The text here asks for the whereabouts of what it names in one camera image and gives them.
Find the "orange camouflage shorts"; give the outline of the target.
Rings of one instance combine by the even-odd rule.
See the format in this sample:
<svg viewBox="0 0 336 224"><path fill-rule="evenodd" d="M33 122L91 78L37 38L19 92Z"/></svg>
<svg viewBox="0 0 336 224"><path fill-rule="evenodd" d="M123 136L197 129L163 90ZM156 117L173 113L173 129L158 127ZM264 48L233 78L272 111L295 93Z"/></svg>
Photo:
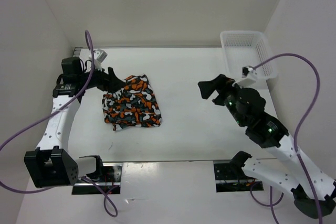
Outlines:
<svg viewBox="0 0 336 224"><path fill-rule="evenodd" d="M125 85L115 93L102 97L102 110L106 124L114 131L128 127L159 127L162 114L147 75L129 76Z"/></svg>

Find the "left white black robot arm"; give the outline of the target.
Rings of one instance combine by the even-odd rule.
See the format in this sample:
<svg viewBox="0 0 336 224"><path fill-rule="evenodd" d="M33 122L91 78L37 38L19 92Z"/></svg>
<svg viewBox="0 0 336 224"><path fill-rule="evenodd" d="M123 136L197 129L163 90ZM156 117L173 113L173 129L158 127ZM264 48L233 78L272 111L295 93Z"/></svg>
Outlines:
<svg viewBox="0 0 336 224"><path fill-rule="evenodd" d="M37 188L72 186L82 176L93 182L101 181L105 175L103 162L98 155L82 156L77 159L68 154L68 142L75 115L83 94L80 90L97 88L116 92L124 86L114 73L95 69L85 72L78 57L65 58L61 62L63 73L53 89L52 116L36 149L27 151L24 163Z"/></svg>

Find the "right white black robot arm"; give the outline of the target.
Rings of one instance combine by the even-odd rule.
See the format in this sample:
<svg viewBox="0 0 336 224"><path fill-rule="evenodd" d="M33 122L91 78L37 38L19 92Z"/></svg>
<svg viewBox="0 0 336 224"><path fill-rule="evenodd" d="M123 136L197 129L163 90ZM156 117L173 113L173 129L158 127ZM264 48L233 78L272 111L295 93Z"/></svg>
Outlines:
<svg viewBox="0 0 336 224"><path fill-rule="evenodd" d="M235 178L248 176L266 183L290 197L296 208L310 218L324 217L334 211L335 179L295 147L286 127L265 112L266 101L257 90L240 87L223 74L210 81L200 81L198 87L203 99L216 91L218 96L213 103L227 107L237 124L246 129L247 137L288 170L272 169L240 151L230 161L230 172Z"/></svg>

